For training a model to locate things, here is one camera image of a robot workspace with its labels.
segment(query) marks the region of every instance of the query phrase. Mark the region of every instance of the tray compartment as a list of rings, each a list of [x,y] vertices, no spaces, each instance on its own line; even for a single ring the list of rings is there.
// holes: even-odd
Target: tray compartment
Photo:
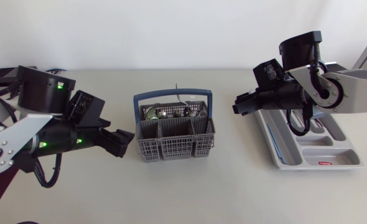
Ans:
[[[311,166],[360,165],[359,157],[352,149],[305,148],[302,155]]]

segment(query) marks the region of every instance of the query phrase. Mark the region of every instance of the black cable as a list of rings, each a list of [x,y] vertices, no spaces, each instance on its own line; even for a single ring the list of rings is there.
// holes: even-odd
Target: black cable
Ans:
[[[10,93],[11,91],[19,88],[21,84],[22,84],[21,82],[15,82],[12,85],[10,85],[9,87],[0,90],[0,96],[3,96],[5,94]]]
[[[318,42],[314,43],[314,60],[310,64],[310,81],[316,91],[319,93],[320,97],[327,98],[328,92],[324,91],[322,84],[320,83],[319,76],[318,76],[318,64],[319,64],[319,51],[318,51]]]
[[[299,130],[297,130],[293,127],[293,125],[291,123],[291,110],[286,111],[286,119],[287,119],[287,124],[289,125],[290,130],[296,136],[304,136],[308,133],[309,128],[310,128],[310,120],[309,119],[304,119],[304,130],[303,131],[299,131]]]
[[[42,169],[41,163],[39,159],[35,160],[34,163],[34,174],[37,180],[40,182],[40,185],[45,188],[50,188],[55,185],[59,177],[60,164],[62,163],[62,153],[58,153],[55,160],[55,167],[53,168],[53,175],[51,179],[47,182],[45,179],[44,170]]]
[[[12,121],[14,123],[17,122],[17,119],[16,119],[16,116],[15,116],[15,113],[14,113],[14,110],[11,108],[11,106],[9,106],[9,104],[7,104],[3,99],[0,98],[0,104],[2,104],[5,109],[8,111],[9,115],[11,116],[12,118]]]
[[[326,66],[325,62],[319,60],[318,61],[318,64],[322,66],[322,70],[323,70],[324,73],[327,73],[328,72],[327,66]]]

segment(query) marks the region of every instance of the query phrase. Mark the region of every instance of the white wall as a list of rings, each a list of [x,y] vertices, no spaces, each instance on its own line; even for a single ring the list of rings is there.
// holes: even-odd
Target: white wall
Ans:
[[[0,0],[0,67],[251,68],[311,30],[324,61],[351,68],[367,0]]]

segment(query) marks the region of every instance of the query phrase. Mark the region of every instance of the green led light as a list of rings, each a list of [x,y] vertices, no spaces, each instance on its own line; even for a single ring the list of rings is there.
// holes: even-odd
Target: green led light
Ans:
[[[45,147],[45,146],[47,146],[46,142],[40,142],[39,147]]]

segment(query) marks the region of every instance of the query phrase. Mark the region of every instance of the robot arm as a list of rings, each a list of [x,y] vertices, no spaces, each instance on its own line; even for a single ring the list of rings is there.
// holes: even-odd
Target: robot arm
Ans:
[[[17,77],[22,85],[19,100],[0,100],[0,173],[15,164],[24,172],[34,172],[44,187],[51,187],[59,167],[52,183],[46,183],[40,156],[56,154],[56,166],[63,152],[93,146],[124,156],[134,134],[104,129],[110,125],[100,118],[105,101],[80,90],[69,100],[74,80],[32,68],[19,67]],[[14,116],[13,111],[20,113],[20,119],[7,127],[3,122]]]
[[[367,112],[367,70],[324,64],[318,55],[321,41],[320,31],[314,31],[281,43],[284,66],[273,59],[254,68],[259,87],[237,96],[233,111],[246,115],[260,109],[287,110],[287,124],[296,135],[305,135],[306,124],[320,112]],[[291,110],[302,110],[303,131],[291,127]]]

